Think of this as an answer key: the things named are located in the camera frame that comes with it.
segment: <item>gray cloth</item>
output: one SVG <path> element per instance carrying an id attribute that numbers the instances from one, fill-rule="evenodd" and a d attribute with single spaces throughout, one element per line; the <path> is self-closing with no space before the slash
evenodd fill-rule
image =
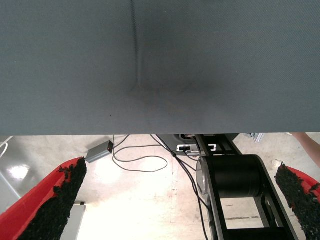
<path id="1" fill-rule="evenodd" d="M 3 0 L 0 135 L 320 131 L 318 0 Z"/>

